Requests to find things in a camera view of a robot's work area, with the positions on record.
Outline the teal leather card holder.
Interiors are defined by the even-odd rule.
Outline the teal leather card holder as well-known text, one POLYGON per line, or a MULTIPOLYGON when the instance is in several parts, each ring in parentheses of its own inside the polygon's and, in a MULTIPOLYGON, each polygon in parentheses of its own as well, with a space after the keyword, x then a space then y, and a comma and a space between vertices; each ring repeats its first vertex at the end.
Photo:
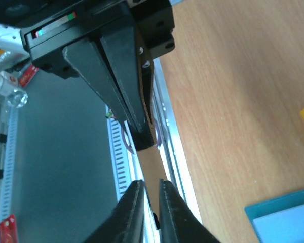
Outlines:
POLYGON ((304 242, 304 190, 245 207, 259 242, 304 242))

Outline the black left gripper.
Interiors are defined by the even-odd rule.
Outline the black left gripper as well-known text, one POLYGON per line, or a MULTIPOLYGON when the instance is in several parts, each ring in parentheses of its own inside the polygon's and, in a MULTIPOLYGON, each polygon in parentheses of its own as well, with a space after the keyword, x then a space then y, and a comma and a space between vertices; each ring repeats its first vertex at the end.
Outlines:
POLYGON ((155 144, 152 58, 174 49, 174 27, 170 1, 57 1, 20 35, 35 67, 62 79, 78 73, 118 121, 128 122, 142 151, 155 144), (134 25, 110 25, 125 19, 134 25))

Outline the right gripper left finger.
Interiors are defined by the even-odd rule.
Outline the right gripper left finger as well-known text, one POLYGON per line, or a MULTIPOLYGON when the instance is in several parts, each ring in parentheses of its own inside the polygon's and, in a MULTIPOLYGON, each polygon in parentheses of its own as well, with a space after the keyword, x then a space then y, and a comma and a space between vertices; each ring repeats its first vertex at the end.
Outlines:
POLYGON ((109 218, 85 242, 143 242, 144 189, 142 180, 133 181, 109 218))

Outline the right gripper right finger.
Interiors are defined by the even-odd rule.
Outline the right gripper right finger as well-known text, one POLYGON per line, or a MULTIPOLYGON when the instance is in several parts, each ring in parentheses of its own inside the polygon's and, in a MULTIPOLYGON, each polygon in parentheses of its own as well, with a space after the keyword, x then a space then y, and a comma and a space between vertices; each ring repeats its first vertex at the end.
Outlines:
POLYGON ((219 242, 194 216, 171 181, 160 181, 161 242, 219 242))

